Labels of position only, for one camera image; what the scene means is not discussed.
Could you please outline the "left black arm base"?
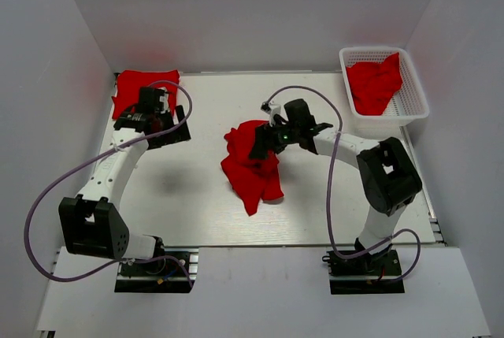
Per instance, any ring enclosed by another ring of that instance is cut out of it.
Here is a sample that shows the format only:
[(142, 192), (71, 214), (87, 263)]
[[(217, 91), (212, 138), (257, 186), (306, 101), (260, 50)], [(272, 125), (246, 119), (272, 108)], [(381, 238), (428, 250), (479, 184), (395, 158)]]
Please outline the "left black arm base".
[[(195, 284), (198, 271), (198, 249), (165, 249), (176, 258)], [(120, 264), (115, 281), (116, 293), (188, 294), (191, 286), (185, 272), (173, 260), (163, 259), (148, 264)]]

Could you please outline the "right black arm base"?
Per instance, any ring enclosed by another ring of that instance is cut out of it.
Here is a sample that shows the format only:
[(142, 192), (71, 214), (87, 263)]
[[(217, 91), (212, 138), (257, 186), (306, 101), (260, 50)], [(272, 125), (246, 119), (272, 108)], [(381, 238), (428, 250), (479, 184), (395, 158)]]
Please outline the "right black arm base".
[(403, 294), (402, 267), (396, 250), (369, 260), (359, 257), (351, 260), (338, 258), (327, 251), (322, 262), (328, 266), (328, 279), (332, 295)]

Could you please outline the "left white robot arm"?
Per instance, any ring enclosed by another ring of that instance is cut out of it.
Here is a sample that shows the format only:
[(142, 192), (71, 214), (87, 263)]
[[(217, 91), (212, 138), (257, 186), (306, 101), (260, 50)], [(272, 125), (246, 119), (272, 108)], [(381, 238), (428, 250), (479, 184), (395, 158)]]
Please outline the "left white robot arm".
[(69, 253), (116, 261), (137, 260), (150, 274), (166, 265), (162, 240), (132, 232), (119, 212), (120, 201), (139, 159), (149, 150), (188, 141), (181, 105), (169, 106), (166, 84), (139, 89), (113, 125), (111, 153), (98, 160), (89, 181), (73, 198), (63, 198), (58, 213)]

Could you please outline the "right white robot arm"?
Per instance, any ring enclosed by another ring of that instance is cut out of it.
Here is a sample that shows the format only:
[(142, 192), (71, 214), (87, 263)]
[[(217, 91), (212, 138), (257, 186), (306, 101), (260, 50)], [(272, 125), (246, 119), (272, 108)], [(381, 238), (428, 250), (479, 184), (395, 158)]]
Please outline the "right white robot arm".
[(335, 256), (343, 261), (355, 260), (363, 273), (375, 273), (383, 266), (384, 254), (393, 239), (406, 233), (396, 226), (422, 189), (420, 176), (402, 142), (395, 137), (366, 139), (343, 132), (341, 126), (318, 123), (301, 98), (284, 106), (264, 102), (261, 108), (269, 119), (255, 130), (250, 159), (264, 159), (297, 145), (312, 154), (328, 156), (331, 169), (341, 161), (359, 172), (369, 211), (354, 252), (336, 251)]

